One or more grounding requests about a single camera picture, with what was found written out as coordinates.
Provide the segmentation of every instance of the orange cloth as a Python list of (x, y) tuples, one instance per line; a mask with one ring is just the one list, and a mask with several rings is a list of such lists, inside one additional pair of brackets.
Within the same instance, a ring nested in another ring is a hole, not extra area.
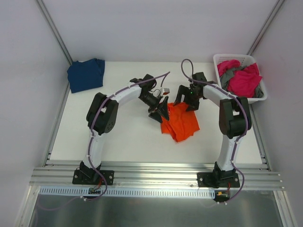
[(176, 106), (173, 106), (173, 103), (169, 103), (169, 121), (162, 118), (162, 133), (171, 134), (176, 142), (186, 140), (188, 137), (193, 136), (195, 131), (200, 130), (195, 112), (186, 112), (187, 107), (186, 103), (180, 103)]

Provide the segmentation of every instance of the white wall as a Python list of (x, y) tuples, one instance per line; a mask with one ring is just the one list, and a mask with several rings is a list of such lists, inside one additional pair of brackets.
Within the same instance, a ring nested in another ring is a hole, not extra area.
[(286, 1), (254, 57), (268, 99), (254, 105), (274, 170), (282, 173), (287, 194), (303, 224), (303, 4)]
[(45, 152), (67, 68), (35, 1), (0, 1), (0, 226), (15, 223)]
[(276, 0), (45, 0), (74, 60), (247, 53)]

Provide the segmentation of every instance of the metal floor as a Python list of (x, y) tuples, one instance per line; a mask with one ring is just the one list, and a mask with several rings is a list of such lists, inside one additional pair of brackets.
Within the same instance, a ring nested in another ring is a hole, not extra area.
[[(55, 208), (71, 196), (40, 195)], [(30, 227), (282, 227), (273, 192), (242, 191), (227, 205), (207, 199), (103, 197), (76, 199), (56, 211), (35, 209)]]

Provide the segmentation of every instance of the white laundry basket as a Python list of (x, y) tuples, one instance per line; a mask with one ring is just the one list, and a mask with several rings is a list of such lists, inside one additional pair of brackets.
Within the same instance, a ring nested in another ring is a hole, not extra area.
[[(251, 57), (250, 55), (245, 55), (245, 54), (215, 54), (214, 55), (214, 69), (216, 71), (216, 77), (217, 77), (217, 82), (218, 85), (220, 87), (221, 86), (221, 82), (220, 82), (220, 76), (219, 76), (219, 72), (218, 72), (218, 67), (217, 65), (220, 64), (223, 61), (228, 61), (228, 60), (232, 60), (232, 59), (236, 59), (241, 63), (241, 66), (249, 66), (253, 63), (256, 63), (255, 59), (253, 57)], [(263, 92), (263, 97), (262, 98), (247, 98), (248, 99), (248, 103), (252, 104), (256, 101), (263, 101), (265, 99), (267, 99), (267, 92), (266, 92), (266, 88), (264, 85), (263, 80), (260, 81), (259, 85), (258, 85), (262, 92)]]

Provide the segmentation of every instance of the metal extrusion bar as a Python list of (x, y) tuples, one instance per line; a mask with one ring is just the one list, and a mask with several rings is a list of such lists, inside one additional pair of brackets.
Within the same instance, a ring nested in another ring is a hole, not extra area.
[(255, 116), (255, 113), (254, 113), (254, 110), (253, 110), (252, 106), (250, 107), (250, 116), (251, 116), (252, 124), (254, 126), (255, 137), (256, 137), (258, 148), (259, 148), (259, 151), (260, 151), (262, 163), (266, 163), (267, 167), (268, 167), (268, 170), (270, 171), (271, 170), (270, 160), (268, 159), (268, 155), (267, 155), (266, 150), (264, 148), (264, 142), (263, 142), (263, 139), (261, 137), (260, 130), (259, 130), (259, 127), (258, 127), (258, 124), (257, 124), (257, 119), (256, 119), (256, 116)]
[[(68, 185), (71, 183), (76, 166), (46, 166), (34, 169), (30, 184)], [(104, 162), (102, 169), (114, 170), (113, 187), (127, 188), (198, 188), (198, 172), (211, 172), (212, 164), (159, 164), (159, 163), (122, 163)], [(284, 183), (277, 172), (266, 168), (245, 168), (244, 190), (284, 190)]]
[(47, 10), (47, 8), (46, 8), (43, 0), (36, 0), (36, 2), (38, 4), (38, 7), (41, 10), (41, 13), (43, 14), (44, 18), (46, 19), (46, 21), (47, 21), (47, 23), (48, 23), (48, 25), (49, 25), (49, 27), (50, 27), (53, 35), (55, 36), (55, 38), (56, 38), (56, 40), (57, 40), (57, 42), (58, 42), (58, 44), (59, 44), (59, 46), (60, 46), (60, 48), (61, 48), (61, 50), (62, 50), (62, 52), (64, 54), (66, 60), (71, 65), (72, 64), (71, 55), (68, 52), (68, 50), (67, 50), (67, 48), (66, 48), (66, 46), (64, 44), (64, 41), (61, 38), (60, 33), (59, 33), (58, 29), (56, 28), (56, 25), (54, 24), (53, 19), (52, 19), (51, 15), (49, 14), (49, 12), (48, 12), (48, 10)]
[(35, 203), (38, 197), (40, 191), (40, 186), (30, 186), (30, 189), (28, 190), (25, 207), (23, 209), (23, 213), (20, 217), (20, 219), (16, 222), (15, 226), (19, 227), (27, 227), (30, 226), (31, 217), (34, 212)]
[(254, 42), (252, 43), (250, 49), (248, 50), (247, 55), (252, 55), (255, 52), (256, 48), (258, 47), (259, 43), (261, 42), (262, 38), (264, 37), (264, 34), (266, 33), (266, 31), (270, 27), (271, 23), (275, 19), (276, 15), (280, 11), (280, 9), (283, 6), (283, 4), (285, 3), (285, 1), (286, 0), (277, 0), (273, 9), (270, 11), (269, 16), (265, 20), (261, 30), (259, 31), (257, 37), (255, 38)]
[(52, 135), (51, 135), (50, 140), (48, 142), (48, 146), (47, 146), (46, 154), (45, 154), (43, 162), (42, 162), (42, 166), (46, 165), (46, 162), (49, 160), (49, 158), (51, 156), (51, 152), (53, 150), (53, 145), (55, 143), (55, 139), (56, 139), (56, 136), (57, 136), (57, 133), (58, 133), (58, 130), (59, 130), (61, 118), (63, 116), (64, 107), (65, 107), (69, 92), (70, 92), (70, 84), (68, 83), (67, 86), (66, 86), (65, 92), (64, 92), (63, 100), (62, 100), (60, 108), (59, 108), (59, 112), (58, 112), (57, 117), (56, 117), (55, 124), (53, 126)]
[(285, 227), (299, 227), (287, 199), (286, 192), (274, 191), (280, 217)]

